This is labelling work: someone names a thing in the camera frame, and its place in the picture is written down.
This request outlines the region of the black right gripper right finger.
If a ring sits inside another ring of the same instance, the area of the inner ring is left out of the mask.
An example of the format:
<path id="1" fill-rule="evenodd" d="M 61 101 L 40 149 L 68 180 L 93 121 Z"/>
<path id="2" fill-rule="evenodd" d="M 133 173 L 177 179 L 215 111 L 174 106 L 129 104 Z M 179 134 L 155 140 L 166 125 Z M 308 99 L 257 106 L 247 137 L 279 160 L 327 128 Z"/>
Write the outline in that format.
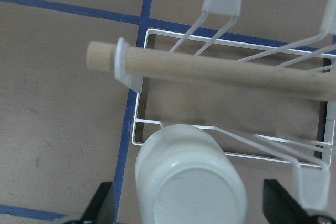
<path id="1" fill-rule="evenodd" d="M 275 179 L 264 180 L 263 213 L 270 224 L 318 223 Z"/>

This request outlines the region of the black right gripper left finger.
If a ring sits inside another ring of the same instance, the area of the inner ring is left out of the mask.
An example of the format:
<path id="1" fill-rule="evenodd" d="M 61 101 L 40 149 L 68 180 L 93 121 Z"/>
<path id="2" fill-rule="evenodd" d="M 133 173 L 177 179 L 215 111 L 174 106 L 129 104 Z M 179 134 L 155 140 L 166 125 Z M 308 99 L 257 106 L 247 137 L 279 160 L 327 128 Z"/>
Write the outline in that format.
<path id="1" fill-rule="evenodd" d="M 114 183 L 103 182 L 82 215 L 81 223 L 114 223 L 114 217 Z"/>

